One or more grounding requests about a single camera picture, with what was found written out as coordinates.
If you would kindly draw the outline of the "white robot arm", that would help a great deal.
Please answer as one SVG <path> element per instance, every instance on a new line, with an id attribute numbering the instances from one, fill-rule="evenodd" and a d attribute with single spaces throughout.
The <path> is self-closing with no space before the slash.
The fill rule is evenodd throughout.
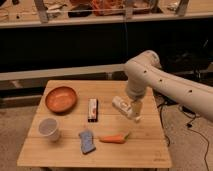
<path id="1" fill-rule="evenodd" d="M 213 122 L 213 87 L 166 73 L 159 67 L 159 56 L 152 50 L 128 60 L 124 64 L 128 97 L 141 99 L 146 88 L 151 87 Z"/>

